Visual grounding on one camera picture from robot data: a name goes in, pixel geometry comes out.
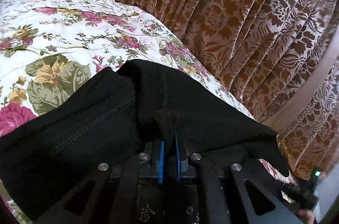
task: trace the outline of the bed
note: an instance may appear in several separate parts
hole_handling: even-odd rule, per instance
[[[253,118],[158,19],[114,0],[0,0],[0,137],[61,105],[105,67],[149,60],[181,70]],[[276,179],[283,177],[261,160]],[[0,184],[20,223],[30,220]]]

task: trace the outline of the brown curtain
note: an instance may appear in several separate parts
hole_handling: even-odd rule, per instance
[[[161,20],[264,122],[286,109],[325,55],[339,23],[337,0],[116,0]],[[308,104],[275,128],[296,175],[338,160],[337,62],[323,69]]]

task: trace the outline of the black device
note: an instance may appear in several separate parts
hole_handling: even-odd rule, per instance
[[[299,208],[317,198],[280,184]],[[301,224],[246,167],[216,167],[176,133],[175,156],[164,162],[164,142],[145,145],[124,164],[101,163],[35,224]]]

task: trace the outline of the silver bolt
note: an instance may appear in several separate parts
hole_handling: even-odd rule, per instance
[[[139,153],[140,160],[147,160],[148,158],[150,158],[150,155],[147,152]]]
[[[238,163],[234,163],[231,165],[231,168],[235,171],[240,171],[242,169],[242,166]]]
[[[192,160],[200,160],[200,159],[202,158],[201,154],[200,154],[200,153],[197,153],[197,152],[192,153],[192,154],[190,155],[190,157],[191,157]]]
[[[98,169],[101,170],[101,171],[105,171],[105,170],[108,170],[109,166],[108,164],[106,163],[101,163],[99,166],[98,166]]]

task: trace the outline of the blue strip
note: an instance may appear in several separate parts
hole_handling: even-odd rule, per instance
[[[161,141],[161,148],[160,148],[160,158],[159,158],[159,177],[158,183],[162,183],[162,178],[164,175],[164,141]]]
[[[176,156],[176,161],[177,161],[177,178],[178,181],[181,180],[181,161],[180,161],[180,155],[179,155],[179,143],[178,143],[178,134],[177,131],[175,131],[175,145],[176,145],[176,150],[177,150],[177,156]]]

